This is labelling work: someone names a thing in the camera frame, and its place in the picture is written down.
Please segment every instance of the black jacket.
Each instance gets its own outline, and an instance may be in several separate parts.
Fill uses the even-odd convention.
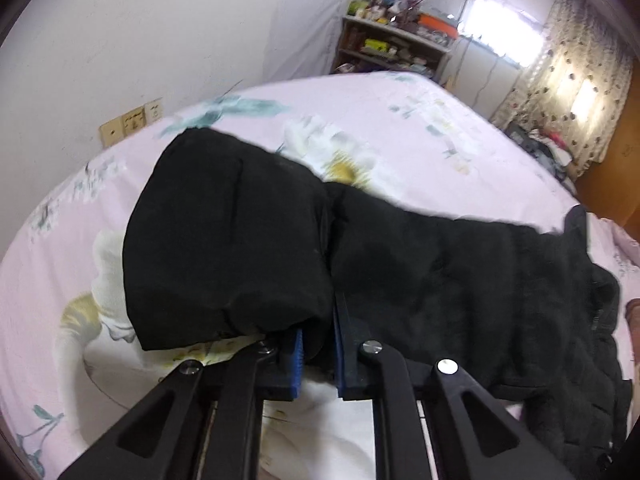
[[[496,397],[525,401],[530,431],[579,478],[624,440],[618,285],[588,257],[581,207],[562,234],[422,216],[187,130],[138,200],[123,265],[144,349],[300,325],[313,355],[339,292],[405,357],[452,358]]]

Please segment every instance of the pink bedsheet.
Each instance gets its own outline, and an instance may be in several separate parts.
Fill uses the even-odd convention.
[[[47,480],[182,360],[209,364],[252,341],[143,352],[126,316],[127,220],[158,156],[188,126],[234,134],[322,178],[420,212],[520,222],[546,232],[560,230],[576,203],[500,131],[417,75],[263,86],[153,124],[50,194],[0,266],[0,409]],[[599,230],[610,225],[591,218],[590,226],[594,260],[613,269],[624,290],[638,286],[638,268]],[[623,267],[628,272],[621,278]],[[631,377],[625,327],[620,322],[616,336],[623,372]],[[264,478],[374,478],[370,405],[341,402],[324,378],[307,377],[303,392],[295,403],[266,408]]]

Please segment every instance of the floral curtain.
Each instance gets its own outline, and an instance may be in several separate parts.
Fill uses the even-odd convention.
[[[634,56],[586,0],[556,0],[545,43],[492,123],[560,132],[578,175],[602,162],[625,105]]]

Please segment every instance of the yellow box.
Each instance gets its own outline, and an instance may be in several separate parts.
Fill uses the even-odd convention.
[[[385,41],[365,40],[364,46],[367,48],[372,48],[373,50],[377,50],[378,52],[388,52],[389,50],[389,44]]]

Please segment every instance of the power outlet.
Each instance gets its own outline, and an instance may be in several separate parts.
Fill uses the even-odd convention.
[[[146,126],[145,107],[141,106],[124,114],[122,116],[122,124],[124,124],[124,134],[126,137],[144,128]]]
[[[162,98],[149,101],[145,105],[145,119],[147,126],[162,119]]]
[[[116,117],[108,123],[104,123],[100,126],[100,138],[102,139],[102,146],[108,148],[124,139],[124,124],[122,123],[122,117]]]

